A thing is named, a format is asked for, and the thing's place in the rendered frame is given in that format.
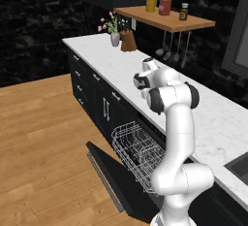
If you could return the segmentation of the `black dishwasher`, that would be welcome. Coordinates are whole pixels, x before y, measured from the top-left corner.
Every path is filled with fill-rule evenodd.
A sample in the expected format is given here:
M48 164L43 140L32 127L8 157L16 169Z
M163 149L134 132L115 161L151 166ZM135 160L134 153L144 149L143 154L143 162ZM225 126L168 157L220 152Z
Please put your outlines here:
M161 148L166 148L166 136L141 113L137 115L137 123Z

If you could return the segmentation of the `black cupboard door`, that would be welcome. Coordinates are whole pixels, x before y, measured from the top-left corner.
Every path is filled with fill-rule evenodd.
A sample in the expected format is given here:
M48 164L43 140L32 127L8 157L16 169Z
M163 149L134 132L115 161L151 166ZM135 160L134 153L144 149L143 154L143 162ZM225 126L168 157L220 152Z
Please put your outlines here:
M103 135L106 134L106 118L103 115L103 97L95 97L96 104L96 123Z
M131 114L127 114L121 108L119 108L109 97L109 117L110 117L110 138L112 138L112 132L118 126L134 121Z

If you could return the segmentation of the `black dishwasher door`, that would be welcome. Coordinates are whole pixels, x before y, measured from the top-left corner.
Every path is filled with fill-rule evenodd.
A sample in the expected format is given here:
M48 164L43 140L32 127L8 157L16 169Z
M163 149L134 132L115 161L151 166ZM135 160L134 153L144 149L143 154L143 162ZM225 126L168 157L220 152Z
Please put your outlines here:
M150 223L159 209L149 195L143 192L141 185L135 181L134 175L96 145L87 142L86 146L128 215Z

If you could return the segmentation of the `black drawer front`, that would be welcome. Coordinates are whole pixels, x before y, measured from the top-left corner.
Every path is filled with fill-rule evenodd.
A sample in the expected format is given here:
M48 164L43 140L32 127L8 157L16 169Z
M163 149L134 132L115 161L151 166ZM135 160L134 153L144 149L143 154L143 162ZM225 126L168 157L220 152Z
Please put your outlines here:
M69 55L69 62L70 62L70 68L71 68L71 74L72 77L78 78L81 81L83 81L85 84L90 83L90 75L91 71L88 65L76 54L74 53L71 49L68 49L68 55ZM73 55L76 55L79 58L79 61L76 61L73 57ZM81 77L78 77L78 75L75 73L75 70L80 72Z
M72 76L77 90L87 99L91 99L92 90L88 71L89 69L84 66L80 66L77 63L72 64Z
M94 120L94 114L91 111L89 102L80 93L75 92L74 96L76 97L77 101L78 101L78 99L81 99L84 102L84 104L81 105L82 108L86 111L86 113L91 118L91 120Z
M100 78L99 81L97 81L93 74L96 74L98 78ZM105 97L106 96L106 90L105 90L105 82L104 80L95 72L92 72L92 80L93 80L93 86L94 86L94 96L95 97Z
M116 90L114 89L111 85L107 85L107 90L109 93L110 99L123 111L125 111L127 114L135 114L136 110L134 107ZM111 92L115 92L118 97L120 97L120 101L117 101L111 94Z
M79 85L82 88L81 92L78 90L77 85ZM74 93L75 92L80 93L89 102L91 111L93 112L94 103L92 102L92 95L89 92L87 85L83 81L79 80L78 78L75 78L73 79L73 91Z

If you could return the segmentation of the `hanging grey spoon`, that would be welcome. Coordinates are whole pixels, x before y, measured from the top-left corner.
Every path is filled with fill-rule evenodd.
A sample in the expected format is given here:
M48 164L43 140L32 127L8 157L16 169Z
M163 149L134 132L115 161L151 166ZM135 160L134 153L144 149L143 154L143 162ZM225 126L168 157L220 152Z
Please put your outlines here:
M170 49L169 49L169 51L168 51L168 52L164 55L164 57L163 57L163 60L164 60L164 61L169 60L169 58L170 58L170 56L171 56L172 39L173 39L173 33L171 33L171 36L170 36Z

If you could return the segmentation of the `hanging grey ladle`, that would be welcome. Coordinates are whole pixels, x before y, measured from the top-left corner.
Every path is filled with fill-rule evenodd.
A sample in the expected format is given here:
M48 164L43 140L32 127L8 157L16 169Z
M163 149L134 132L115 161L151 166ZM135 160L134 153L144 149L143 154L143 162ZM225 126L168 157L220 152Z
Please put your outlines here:
M156 54L157 56L162 56L162 55L164 54L164 52L165 52L165 43L166 43L166 31L164 32L164 38L163 38L162 47L159 48L159 49L157 49L157 50L155 51L155 54Z

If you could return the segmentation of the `hanging grey spatula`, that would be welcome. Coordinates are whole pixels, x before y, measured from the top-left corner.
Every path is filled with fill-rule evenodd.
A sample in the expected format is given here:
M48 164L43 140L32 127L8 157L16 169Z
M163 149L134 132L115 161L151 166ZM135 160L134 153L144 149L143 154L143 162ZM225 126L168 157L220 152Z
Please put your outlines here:
M179 48L180 48L180 42L181 42L181 35L182 35L182 32L179 33L177 51L176 51L176 54L174 55L174 58L173 58L173 61L175 61L175 62L177 62L179 60Z

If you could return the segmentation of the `hanging grey long tool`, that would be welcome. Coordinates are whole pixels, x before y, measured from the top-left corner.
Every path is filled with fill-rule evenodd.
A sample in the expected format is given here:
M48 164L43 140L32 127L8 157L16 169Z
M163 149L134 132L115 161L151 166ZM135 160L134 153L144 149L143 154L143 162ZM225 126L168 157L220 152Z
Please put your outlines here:
M189 31L188 32L188 37L187 37L187 43L186 43L186 49L185 49L184 57L183 57L183 60L181 62L181 68L182 69L185 67L185 64L186 64L187 52L188 52L188 47L189 47L189 43L190 43L191 34L192 34L192 31Z

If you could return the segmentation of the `brown knife block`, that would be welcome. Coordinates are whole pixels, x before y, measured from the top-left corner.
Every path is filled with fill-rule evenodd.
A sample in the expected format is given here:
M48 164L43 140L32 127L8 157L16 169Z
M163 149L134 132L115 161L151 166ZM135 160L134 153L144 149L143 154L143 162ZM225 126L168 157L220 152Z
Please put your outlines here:
M135 37L133 31L130 29L127 20L122 18L119 21L120 27L120 37L122 41L121 50L122 51L134 51L137 49Z

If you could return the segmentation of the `small brown jar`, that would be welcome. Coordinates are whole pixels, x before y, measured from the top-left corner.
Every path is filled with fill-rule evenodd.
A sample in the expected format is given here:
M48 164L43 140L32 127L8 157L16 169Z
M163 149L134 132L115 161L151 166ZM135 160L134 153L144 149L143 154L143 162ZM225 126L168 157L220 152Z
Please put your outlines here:
M181 8L180 13L179 13L179 19L180 20L186 20L187 19L188 7L189 7L188 3L183 3L182 4L182 8Z

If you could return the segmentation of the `red jar with dark lid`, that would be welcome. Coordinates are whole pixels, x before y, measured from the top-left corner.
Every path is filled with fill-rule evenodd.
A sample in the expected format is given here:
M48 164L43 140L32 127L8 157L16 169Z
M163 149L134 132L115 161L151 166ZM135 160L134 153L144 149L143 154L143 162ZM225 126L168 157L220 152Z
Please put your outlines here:
M168 16L171 13L171 0L159 0L159 15Z

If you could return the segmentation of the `yellow bottle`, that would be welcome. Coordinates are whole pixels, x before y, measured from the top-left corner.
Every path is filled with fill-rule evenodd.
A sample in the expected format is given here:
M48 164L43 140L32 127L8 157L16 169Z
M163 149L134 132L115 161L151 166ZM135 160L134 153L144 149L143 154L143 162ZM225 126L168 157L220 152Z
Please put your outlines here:
M146 10L149 13L155 12L155 2L156 2L156 0L146 0Z

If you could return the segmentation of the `black sink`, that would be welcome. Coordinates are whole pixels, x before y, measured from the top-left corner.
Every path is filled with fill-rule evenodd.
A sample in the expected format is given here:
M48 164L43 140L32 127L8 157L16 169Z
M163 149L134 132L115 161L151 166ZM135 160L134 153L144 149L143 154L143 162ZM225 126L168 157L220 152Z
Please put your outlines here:
M227 163L225 168L248 186L248 151Z

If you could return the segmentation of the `black base cupboard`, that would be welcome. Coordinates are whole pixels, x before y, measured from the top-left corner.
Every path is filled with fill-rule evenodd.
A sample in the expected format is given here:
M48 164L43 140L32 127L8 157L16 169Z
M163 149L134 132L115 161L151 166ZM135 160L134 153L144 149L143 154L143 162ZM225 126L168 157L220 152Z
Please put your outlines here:
M198 226L248 226L248 186L228 169L220 169L214 185L191 205Z

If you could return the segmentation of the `grey window frame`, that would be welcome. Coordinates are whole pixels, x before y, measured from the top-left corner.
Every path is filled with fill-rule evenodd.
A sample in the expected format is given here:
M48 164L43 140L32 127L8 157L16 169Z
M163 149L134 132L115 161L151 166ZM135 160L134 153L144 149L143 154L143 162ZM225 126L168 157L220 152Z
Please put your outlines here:
M239 0L222 68L248 80L248 0Z

